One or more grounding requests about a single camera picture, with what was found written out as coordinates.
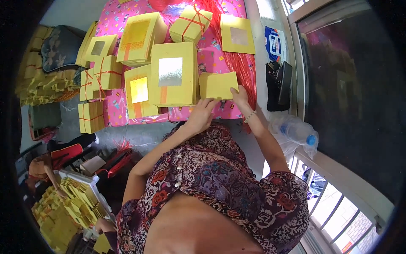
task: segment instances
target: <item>purple patterned blouse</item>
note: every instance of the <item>purple patterned blouse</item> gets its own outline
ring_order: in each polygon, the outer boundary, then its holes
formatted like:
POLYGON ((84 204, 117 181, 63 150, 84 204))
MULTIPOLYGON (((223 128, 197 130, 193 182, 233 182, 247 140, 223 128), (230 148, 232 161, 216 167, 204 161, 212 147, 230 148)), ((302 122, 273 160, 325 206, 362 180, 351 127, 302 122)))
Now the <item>purple patterned blouse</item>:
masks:
POLYGON ((152 221, 177 190, 240 225, 266 254, 288 253, 309 225, 307 189, 303 180, 283 171, 257 181, 228 128, 212 123, 165 153, 149 175, 143 196, 123 205, 117 215, 118 253, 143 253, 152 221))

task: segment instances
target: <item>pink patterned table cover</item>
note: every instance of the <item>pink patterned table cover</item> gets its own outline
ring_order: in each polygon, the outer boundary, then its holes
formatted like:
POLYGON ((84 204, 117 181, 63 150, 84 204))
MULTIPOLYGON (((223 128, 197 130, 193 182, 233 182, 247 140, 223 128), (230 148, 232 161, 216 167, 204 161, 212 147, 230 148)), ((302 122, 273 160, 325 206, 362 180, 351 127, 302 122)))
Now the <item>pink patterned table cover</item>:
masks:
MULTIPOLYGON (((224 13, 237 17, 246 17, 245 5, 243 0, 218 0, 223 8, 224 13)), ((124 31, 125 23, 128 17, 138 14, 156 12, 152 9, 147 0, 132 0, 124 4, 120 4, 118 0, 108 0, 104 5, 100 15, 99 23, 96 28, 96 36, 117 34, 119 40, 124 31)), ((170 27, 177 17, 167 18, 162 16, 165 23, 170 27)), ((114 55, 117 55, 119 40, 114 49, 114 55)), ((165 43, 170 43, 172 40, 169 37, 169 30, 165 39, 165 43)), ((199 64, 199 74, 202 72, 211 73, 228 73, 228 69, 220 45, 214 38, 212 28, 203 35, 202 39, 197 44, 198 52, 197 59, 199 64)), ((121 79, 121 88, 107 90, 107 97, 104 99, 104 122, 106 127, 124 126, 128 124, 150 124, 155 122, 177 122, 188 119, 192 112, 192 107, 170 107, 162 108, 162 114, 150 117, 140 117, 129 119, 127 112, 127 100, 125 97, 125 82, 124 72, 133 69, 126 65, 123 66, 123 75, 121 79)), ((218 103, 213 110, 215 119, 237 119, 242 118, 241 112, 232 101, 224 100, 218 103)))

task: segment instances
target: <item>cushion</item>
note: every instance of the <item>cushion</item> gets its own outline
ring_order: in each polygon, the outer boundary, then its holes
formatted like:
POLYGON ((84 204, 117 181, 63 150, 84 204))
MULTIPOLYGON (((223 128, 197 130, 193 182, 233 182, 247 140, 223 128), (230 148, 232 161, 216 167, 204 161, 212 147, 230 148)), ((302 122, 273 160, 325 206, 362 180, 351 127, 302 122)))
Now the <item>cushion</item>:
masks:
POLYGON ((41 47, 42 68, 52 72, 65 66, 75 65, 84 31, 74 30, 68 26, 57 26, 44 40, 41 47))

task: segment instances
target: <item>woman's hand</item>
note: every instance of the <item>woman's hand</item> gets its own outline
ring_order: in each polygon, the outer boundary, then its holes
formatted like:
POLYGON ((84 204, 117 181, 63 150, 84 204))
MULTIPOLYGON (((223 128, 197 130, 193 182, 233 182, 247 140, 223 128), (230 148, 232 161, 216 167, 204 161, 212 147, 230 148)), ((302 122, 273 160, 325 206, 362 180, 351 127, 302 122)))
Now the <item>woman's hand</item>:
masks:
POLYGON ((233 101, 237 104, 238 109, 243 115, 250 115, 253 110, 248 103, 248 94, 245 88, 242 85, 238 85, 237 91, 235 88, 230 88, 230 92, 233 94, 233 101))
POLYGON ((181 126, 184 132, 188 137, 193 137, 203 131, 207 130, 212 123, 212 119, 214 114, 212 114, 212 110, 218 103, 218 100, 213 98, 206 98, 204 100, 200 100, 193 108, 192 113, 188 121, 181 126))

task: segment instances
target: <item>gray floor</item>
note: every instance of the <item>gray floor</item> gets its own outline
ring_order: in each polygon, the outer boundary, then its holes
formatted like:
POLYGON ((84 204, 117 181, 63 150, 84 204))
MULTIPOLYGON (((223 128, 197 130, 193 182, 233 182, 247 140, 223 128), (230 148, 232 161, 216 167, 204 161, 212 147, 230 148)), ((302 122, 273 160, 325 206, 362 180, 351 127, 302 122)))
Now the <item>gray floor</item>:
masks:
MULTIPOLYGON (((56 135, 58 141, 69 142, 81 135, 78 103, 79 95, 60 103, 62 124, 56 135)), ((240 119, 221 120, 221 122, 230 128, 231 135, 247 157, 248 165, 257 175, 257 179, 261 179, 264 158, 254 136, 248 135, 243 130, 240 119)), ((104 128, 96 133, 100 139, 100 144, 94 146, 97 149, 111 151, 116 148, 115 142, 120 143, 125 139, 130 141, 134 149, 142 155, 146 155, 162 141, 162 137, 169 133, 175 125, 167 122, 104 128)))

